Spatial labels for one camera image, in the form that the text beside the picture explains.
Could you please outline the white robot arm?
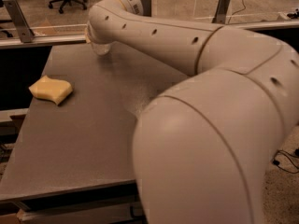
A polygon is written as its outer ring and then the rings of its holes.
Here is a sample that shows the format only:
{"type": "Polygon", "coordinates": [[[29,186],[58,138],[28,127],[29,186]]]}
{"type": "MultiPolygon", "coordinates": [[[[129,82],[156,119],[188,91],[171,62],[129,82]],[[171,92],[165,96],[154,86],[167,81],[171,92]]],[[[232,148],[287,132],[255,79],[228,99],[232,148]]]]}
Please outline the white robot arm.
{"type": "Polygon", "coordinates": [[[90,40],[120,42],[185,80],[141,113],[133,138],[149,224],[264,224],[263,177],[299,122],[299,55],[268,35],[147,17],[140,0],[103,0],[90,40]]]}

